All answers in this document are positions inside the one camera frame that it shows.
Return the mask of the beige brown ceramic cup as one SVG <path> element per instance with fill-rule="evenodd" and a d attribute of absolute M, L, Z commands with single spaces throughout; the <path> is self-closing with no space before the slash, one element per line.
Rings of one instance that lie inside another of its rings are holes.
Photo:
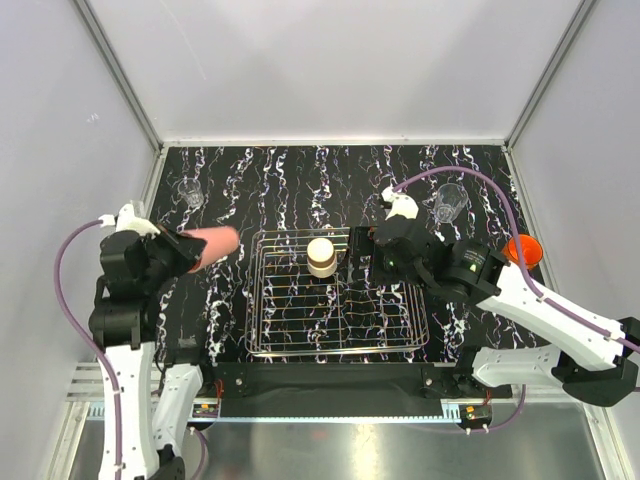
<path fill-rule="evenodd" d="M 307 246 L 307 267 L 316 278 L 324 279 L 337 269 L 337 256 L 328 238 L 315 238 Z"/>

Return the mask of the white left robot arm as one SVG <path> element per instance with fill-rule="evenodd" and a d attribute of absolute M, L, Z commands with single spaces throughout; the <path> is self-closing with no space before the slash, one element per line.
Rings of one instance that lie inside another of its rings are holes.
<path fill-rule="evenodd" d="M 159 292 L 197 267 L 206 242 L 163 228 L 122 230 L 100 245 L 103 270 L 89 328 L 104 380 L 102 479 L 183 479 L 181 447 L 195 397 L 209 394 L 215 373 L 197 348 L 175 353 L 157 404 L 151 373 L 156 352 Z"/>

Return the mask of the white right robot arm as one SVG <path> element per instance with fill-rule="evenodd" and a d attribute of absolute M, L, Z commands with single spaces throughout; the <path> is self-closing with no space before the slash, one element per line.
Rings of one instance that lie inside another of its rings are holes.
<path fill-rule="evenodd" d="M 631 360 L 639 322 L 581 308 L 532 280 L 502 253 L 471 239 L 444 243 L 415 219 L 349 230 L 348 255 L 374 285 L 405 283 L 446 302 L 508 318 L 547 341 L 537 349 L 467 347 L 445 395 L 475 397 L 509 384 L 559 387 L 587 404 L 612 407 L 636 389 Z"/>

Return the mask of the pink plastic cup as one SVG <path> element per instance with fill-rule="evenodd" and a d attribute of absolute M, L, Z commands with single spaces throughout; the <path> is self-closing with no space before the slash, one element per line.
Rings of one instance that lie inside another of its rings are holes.
<path fill-rule="evenodd" d="M 206 245 L 199 262 L 190 270 L 195 273 L 236 251 L 240 244 L 238 231 L 231 226 L 185 230 L 184 236 L 204 240 Z"/>

